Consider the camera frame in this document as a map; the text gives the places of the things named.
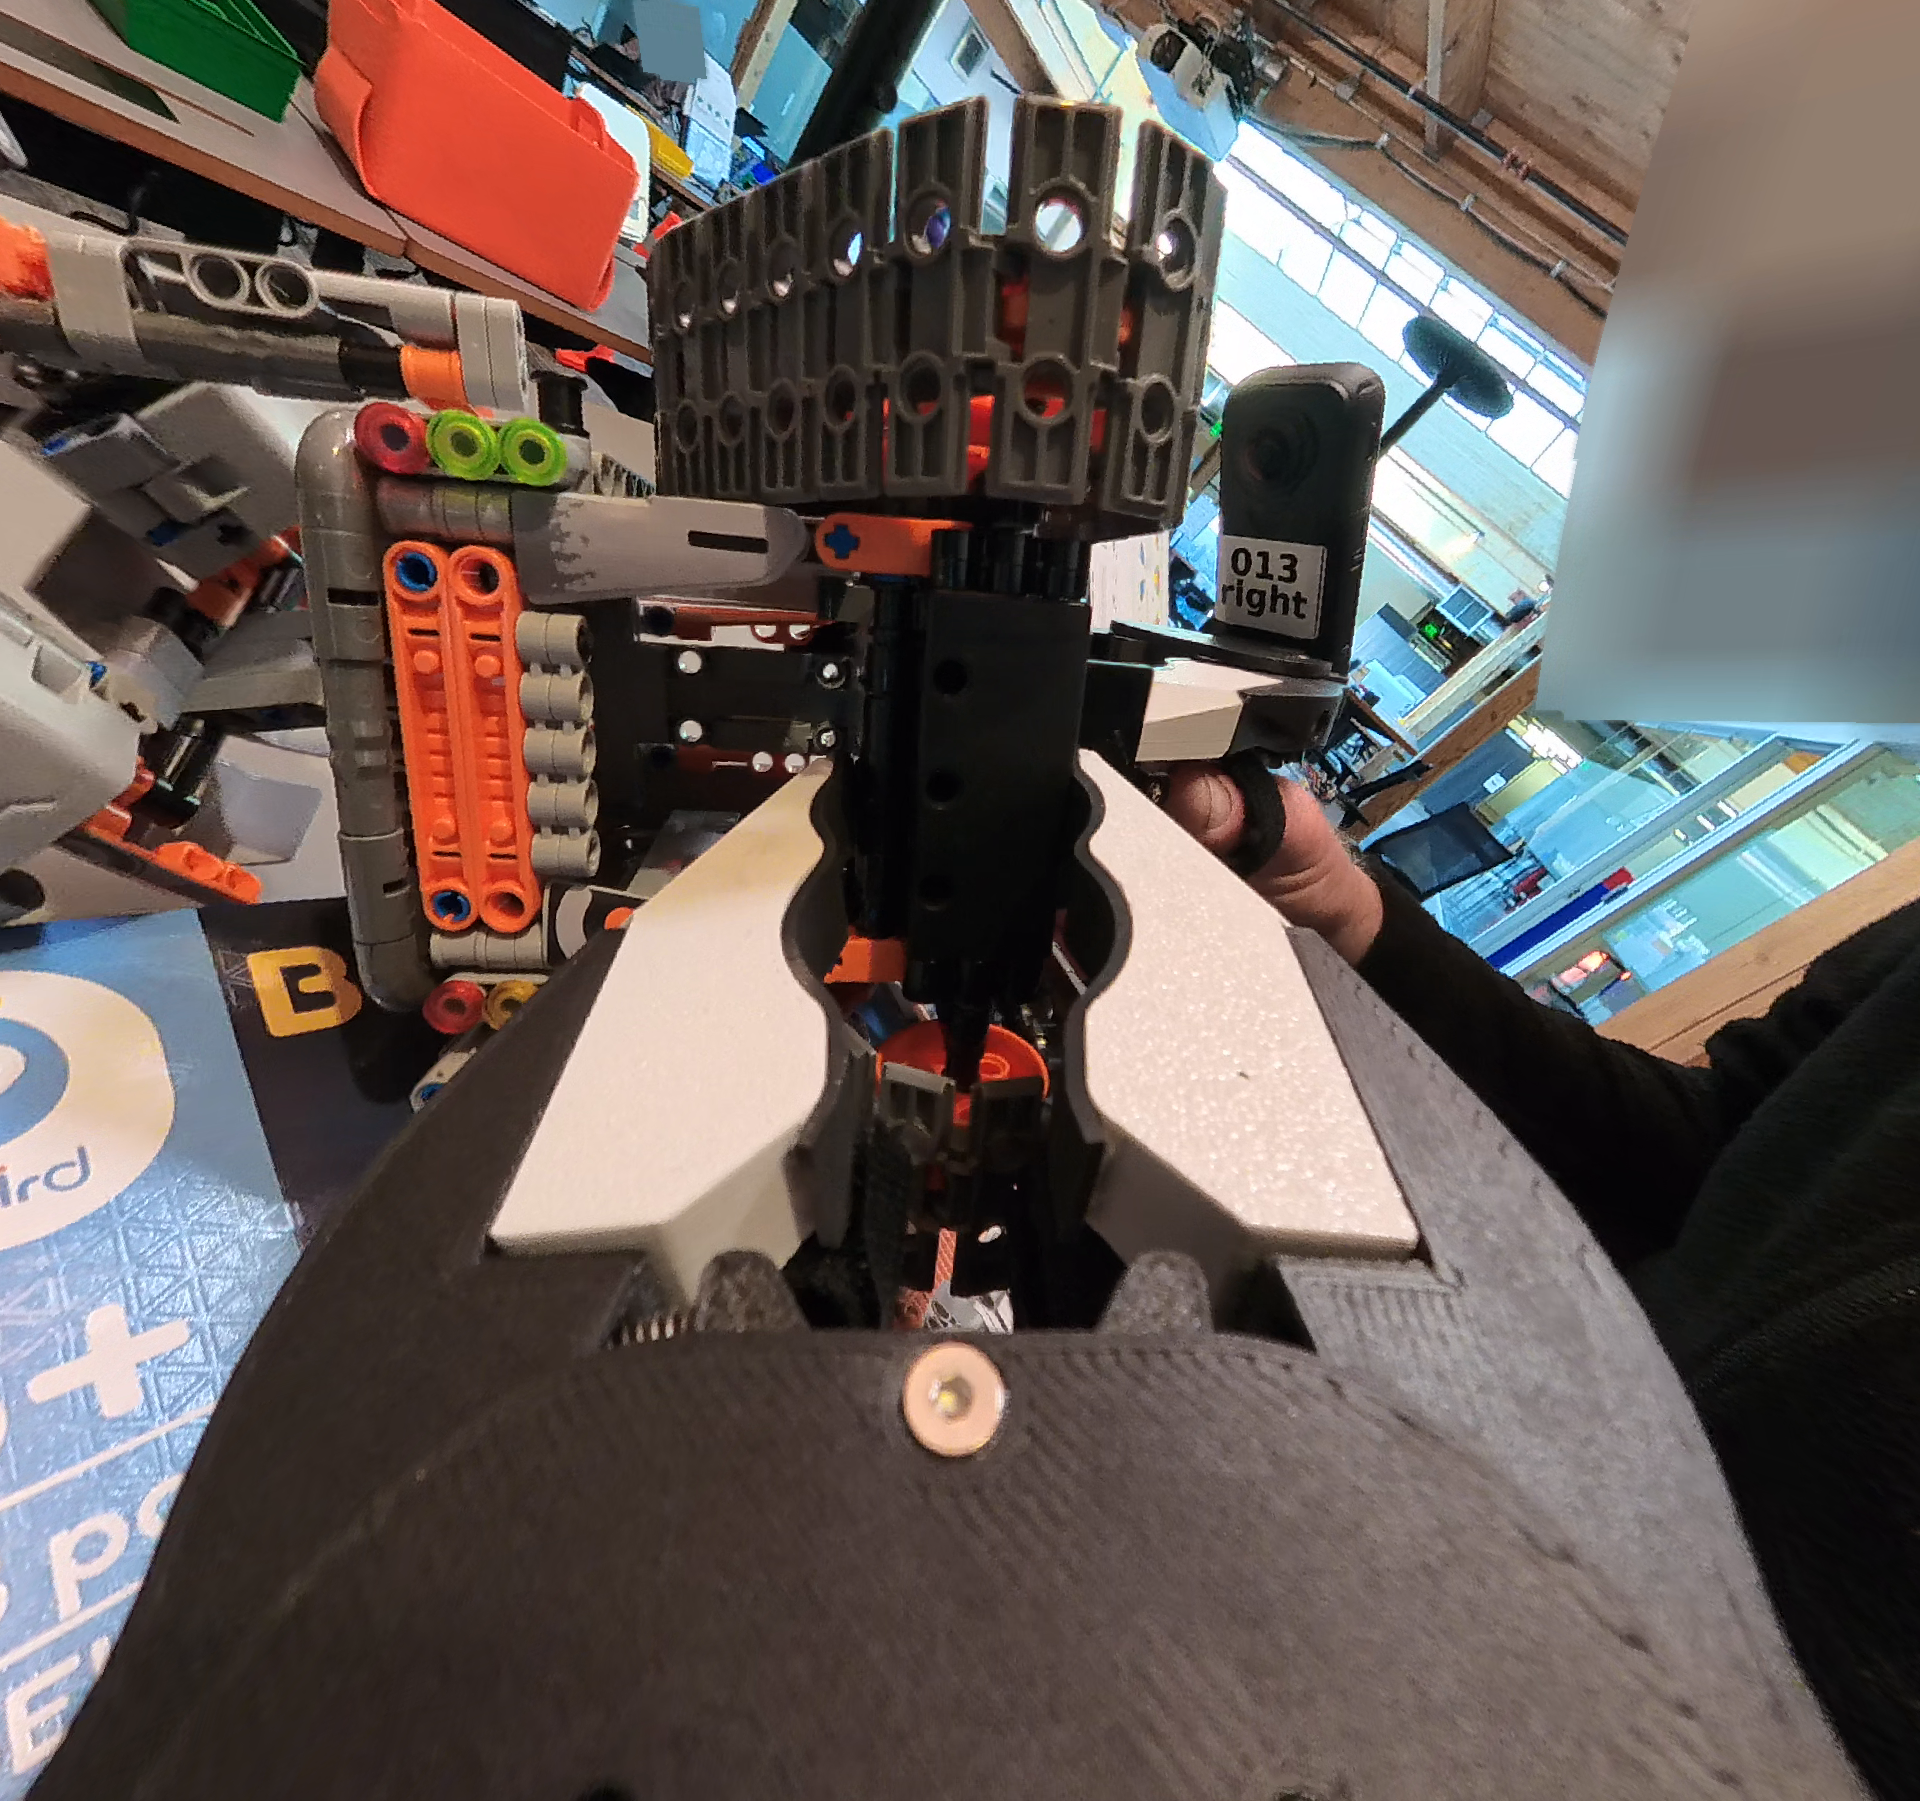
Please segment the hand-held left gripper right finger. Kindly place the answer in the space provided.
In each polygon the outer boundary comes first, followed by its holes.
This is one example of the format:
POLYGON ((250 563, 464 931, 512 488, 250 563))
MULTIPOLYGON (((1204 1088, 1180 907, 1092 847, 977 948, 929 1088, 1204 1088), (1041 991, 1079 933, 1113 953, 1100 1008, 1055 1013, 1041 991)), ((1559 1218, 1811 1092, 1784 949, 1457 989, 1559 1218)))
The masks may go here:
POLYGON ((1418 1233, 1283 920, 1100 757, 1116 973, 1085 1013, 1088 1226, 1123 1262, 1408 1262, 1418 1233))

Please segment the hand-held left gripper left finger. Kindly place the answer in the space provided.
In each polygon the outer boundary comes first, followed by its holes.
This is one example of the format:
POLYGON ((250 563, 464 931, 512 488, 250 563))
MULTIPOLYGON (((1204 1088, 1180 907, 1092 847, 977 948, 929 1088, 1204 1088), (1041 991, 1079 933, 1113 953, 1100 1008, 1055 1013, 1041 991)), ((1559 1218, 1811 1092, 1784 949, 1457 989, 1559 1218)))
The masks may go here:
POLYGON ((786 781, 625 926, 494 1214, 505 1255, 791 1262, 810 1238, 805 1146, 851 1038, 790 912, 832 871, 831 785, 786 781))

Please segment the tracked building-block toy robot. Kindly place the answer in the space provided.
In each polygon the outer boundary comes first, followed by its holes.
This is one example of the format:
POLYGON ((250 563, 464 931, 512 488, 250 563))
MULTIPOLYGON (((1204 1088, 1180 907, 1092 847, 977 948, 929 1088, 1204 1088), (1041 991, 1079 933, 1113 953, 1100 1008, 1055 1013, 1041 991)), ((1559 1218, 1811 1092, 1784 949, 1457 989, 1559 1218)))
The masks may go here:
POLYGON ((365 994, 553 978, 808 769, 832 871, 790 921, 851 1038, 810 1238, 881 1307, 918 1233, 996 1271, 1056 1226, 1085 1088, 1020 1028, 1092 833, 1088 545, 1180 508, 1225 196, 1114 108, 1022 100, 1007 231, 977 104, 671 229, 649 268, 658 488, 507 422, 495 301, 4 221, 4 351, 175 389, 229 485, 296 512, 365 994))

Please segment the blue robot kit box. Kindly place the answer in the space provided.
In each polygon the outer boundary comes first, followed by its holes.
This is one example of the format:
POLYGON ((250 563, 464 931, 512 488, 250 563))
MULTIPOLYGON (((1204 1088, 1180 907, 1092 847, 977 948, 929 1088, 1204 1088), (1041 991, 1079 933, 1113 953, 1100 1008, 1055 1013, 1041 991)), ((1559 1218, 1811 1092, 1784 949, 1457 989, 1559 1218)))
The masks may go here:
POLYGON ((2 1791, 29 1791, 297 1251, 441 1053, 341 899, 4 931, 2 1791))

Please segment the person's right forearm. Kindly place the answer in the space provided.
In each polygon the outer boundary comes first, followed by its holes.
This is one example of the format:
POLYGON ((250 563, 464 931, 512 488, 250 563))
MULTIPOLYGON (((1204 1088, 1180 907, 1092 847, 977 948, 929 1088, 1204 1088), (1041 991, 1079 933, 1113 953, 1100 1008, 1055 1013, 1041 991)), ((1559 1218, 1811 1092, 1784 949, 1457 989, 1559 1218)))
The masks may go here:
POLYGON ((1527 998, 1355 864, 1356 973, 1549 1173, 1639 1296, 1788 1644, 1879 1797, 1917 1797, 1917 912, 1686 1066, 1527 998))

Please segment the person's right hand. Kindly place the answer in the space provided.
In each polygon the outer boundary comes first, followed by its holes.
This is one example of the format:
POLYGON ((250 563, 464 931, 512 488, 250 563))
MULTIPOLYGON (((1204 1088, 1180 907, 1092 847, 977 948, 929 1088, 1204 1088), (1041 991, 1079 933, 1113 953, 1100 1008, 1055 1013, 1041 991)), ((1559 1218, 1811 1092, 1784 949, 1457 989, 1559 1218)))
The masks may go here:
MULTIPOLYGON (((1283 810, 1277 854, 1251 874, 1251 886, 1288 926, 1309 929, 1347 965, 1372 949, 1385 902, 1365 869, 1345 851, 1305 784, 1273 777, 1283 810)), ((1212 854, 1244 847, 1251 806, 1218 766, 1185 763, 1165 781, 1165 809, 1212 854)))

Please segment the black pole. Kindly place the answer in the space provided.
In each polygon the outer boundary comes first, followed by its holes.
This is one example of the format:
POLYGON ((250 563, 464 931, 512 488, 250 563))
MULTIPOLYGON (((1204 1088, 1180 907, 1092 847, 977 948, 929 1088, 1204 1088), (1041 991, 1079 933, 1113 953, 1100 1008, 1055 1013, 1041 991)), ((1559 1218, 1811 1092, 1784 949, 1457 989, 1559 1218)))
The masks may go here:
POLYGON ((798 136, 805 165, 872 135, 899 100, 899 83, 947 0, 865 0, 843 55, 798 136))

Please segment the orange plastic bin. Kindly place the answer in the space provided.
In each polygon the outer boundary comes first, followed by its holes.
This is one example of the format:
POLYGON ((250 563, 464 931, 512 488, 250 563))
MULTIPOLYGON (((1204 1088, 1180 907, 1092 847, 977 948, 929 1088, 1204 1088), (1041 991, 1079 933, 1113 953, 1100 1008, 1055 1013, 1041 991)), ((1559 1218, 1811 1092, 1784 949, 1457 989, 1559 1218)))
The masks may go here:
POLYGON ((377 204, 582 313, 607 301, 641 172, 597 108, 433 0, 328 0, 314 76, 377 204))

